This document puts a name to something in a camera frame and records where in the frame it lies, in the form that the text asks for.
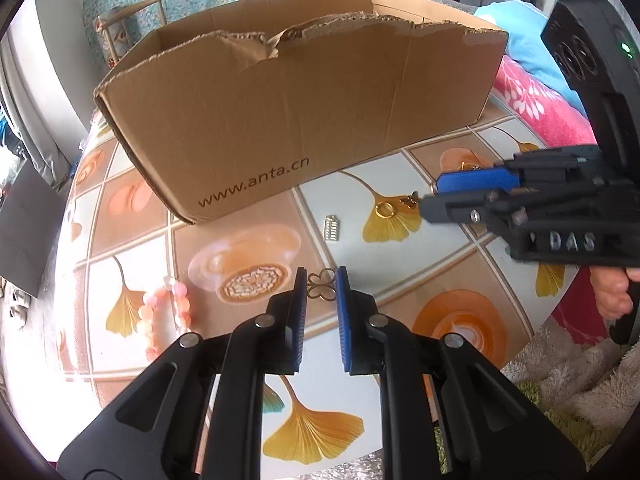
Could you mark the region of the person's right hand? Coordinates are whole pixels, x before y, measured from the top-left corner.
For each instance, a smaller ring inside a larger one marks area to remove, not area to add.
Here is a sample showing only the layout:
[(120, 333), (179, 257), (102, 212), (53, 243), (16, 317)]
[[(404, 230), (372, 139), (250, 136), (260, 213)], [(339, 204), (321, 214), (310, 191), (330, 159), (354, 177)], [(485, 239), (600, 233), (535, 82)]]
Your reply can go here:
[(590, 282), (597, 309), (606, 320), (615, 321), (632, 311), (632, 300), (627, 292), (631, 282), (640, 281), (636, 268), (619, 269), (592, 266)]

